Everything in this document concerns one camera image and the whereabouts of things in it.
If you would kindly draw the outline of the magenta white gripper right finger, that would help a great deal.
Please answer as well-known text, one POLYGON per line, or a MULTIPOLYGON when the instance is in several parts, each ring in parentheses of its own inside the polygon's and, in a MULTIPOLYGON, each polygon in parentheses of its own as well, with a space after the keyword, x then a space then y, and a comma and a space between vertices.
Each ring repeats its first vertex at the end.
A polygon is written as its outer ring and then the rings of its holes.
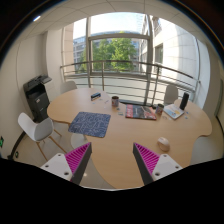
POLYGON ((182 169, 168 154, 159 155, 138 143, 133 144, 133 154, 145 185, 182 169))

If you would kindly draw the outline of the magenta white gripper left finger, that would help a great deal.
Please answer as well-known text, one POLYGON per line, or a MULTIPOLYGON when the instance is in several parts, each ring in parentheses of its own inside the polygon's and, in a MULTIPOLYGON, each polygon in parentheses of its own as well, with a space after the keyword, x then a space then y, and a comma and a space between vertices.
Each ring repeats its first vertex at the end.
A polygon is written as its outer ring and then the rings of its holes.
POLYGON ((79 185, 92 153, 91 143, 86 143, 67 154, 57 153, 42 169, 79 185))

